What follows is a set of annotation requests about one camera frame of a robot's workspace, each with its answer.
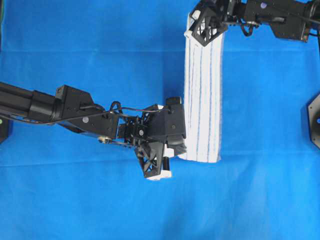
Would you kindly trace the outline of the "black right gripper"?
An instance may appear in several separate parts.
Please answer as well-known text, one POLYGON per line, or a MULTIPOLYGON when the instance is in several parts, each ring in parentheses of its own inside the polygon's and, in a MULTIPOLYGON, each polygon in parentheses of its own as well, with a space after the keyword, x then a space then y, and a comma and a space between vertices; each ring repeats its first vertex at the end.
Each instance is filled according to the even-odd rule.
POLYGON ((201 0, 188 15, 184 36, 206 47, 228 30, 226 24, 239 24, 243 16, 241 0, 201 0))

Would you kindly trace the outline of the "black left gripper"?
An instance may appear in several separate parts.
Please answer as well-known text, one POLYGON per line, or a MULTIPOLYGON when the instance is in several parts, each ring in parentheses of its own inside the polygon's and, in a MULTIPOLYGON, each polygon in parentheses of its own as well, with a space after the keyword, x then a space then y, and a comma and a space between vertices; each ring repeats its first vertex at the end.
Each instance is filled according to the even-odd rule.
POLYGON ((143 176, 150 181, 172 177, 169 158, 187 152, 185 111, 181 103, 152 105, 141 116, 122 116, 117 138, 132 146, 143 176))

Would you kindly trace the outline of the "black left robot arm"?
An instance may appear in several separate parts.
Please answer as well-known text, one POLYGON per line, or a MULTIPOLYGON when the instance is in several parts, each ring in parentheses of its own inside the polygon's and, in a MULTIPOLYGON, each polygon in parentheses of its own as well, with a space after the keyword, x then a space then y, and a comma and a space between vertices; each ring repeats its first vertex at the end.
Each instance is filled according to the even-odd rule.
POLYGON ((124 113, 118 101, 105 109, 88 92, 68 85, 50 95, 1 83, 1 141, 9 137, 11 121, 58 124, 71 132, 97 138, 102 144, 134 149, 143 176, 152 181, 170 178, 170 158, 187 151, 185 111, 180 97, 170 97, 165 105, 154 104, 132 116, 124 113))

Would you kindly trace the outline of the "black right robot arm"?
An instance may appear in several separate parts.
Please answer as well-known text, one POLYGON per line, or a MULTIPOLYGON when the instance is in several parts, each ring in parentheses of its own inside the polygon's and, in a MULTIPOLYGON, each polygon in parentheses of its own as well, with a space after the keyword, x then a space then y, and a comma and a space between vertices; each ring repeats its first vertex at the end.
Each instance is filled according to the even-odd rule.
POLYGON ((189 14, 187 36, 205 47, 238 26, 244 36, 268 25, 278 39, 308 42, 320 36, 320 2, 310 0, 201 0, 189 14))

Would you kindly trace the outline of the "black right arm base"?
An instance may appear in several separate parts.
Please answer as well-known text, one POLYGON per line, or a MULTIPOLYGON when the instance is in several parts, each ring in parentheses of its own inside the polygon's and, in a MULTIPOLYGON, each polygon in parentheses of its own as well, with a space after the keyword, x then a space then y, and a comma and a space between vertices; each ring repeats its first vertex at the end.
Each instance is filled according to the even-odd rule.
POLYGON ((311 142, 320 148, 320 94, 313 97, 307 105, 308 131, 311 142))

